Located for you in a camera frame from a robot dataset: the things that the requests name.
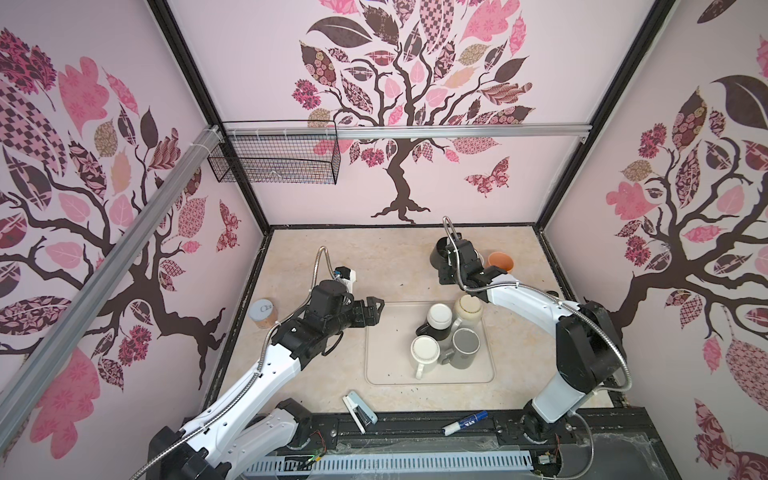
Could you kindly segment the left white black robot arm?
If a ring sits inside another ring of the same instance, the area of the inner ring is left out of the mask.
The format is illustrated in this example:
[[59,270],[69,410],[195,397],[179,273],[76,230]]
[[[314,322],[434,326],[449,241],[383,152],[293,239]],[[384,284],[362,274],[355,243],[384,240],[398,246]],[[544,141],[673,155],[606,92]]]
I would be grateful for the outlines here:
[[377,325],[385,307],[377,297],[354,297],[353,270],[328,271],[328,279],[314,278],[306,299],[270,328],[256,363],[218,400],[178,431],[155,435],[134,478],[238,479],[273,451],[310,439],[312,415],[294,400],[257,415],[312,360],[333,352],[346,330]]

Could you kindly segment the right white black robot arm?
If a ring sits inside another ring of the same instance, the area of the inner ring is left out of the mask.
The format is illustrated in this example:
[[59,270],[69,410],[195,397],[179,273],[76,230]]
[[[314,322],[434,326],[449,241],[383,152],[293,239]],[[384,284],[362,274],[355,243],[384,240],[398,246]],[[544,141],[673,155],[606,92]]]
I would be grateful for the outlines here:
[[485,266],[449,217],[443,217],[442,224],[445,236],[430,257],[439,283],[455,284],[465,294],[512,312],[552,338],[555,373],[521,415],[527,441],[543,444],[553,439],[557,426],[598,392],[632,388],[622,340],[601,304],[564,300],[500,267]]

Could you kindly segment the peach orange mug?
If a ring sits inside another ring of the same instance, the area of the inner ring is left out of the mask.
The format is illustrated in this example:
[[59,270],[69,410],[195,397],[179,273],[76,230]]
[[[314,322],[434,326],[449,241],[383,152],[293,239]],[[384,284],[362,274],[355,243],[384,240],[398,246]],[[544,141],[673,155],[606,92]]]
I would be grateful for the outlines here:
[[487,265],[500,268],[509,273],[514,269],[514,259],[503,252],[492,252],[487,258]]

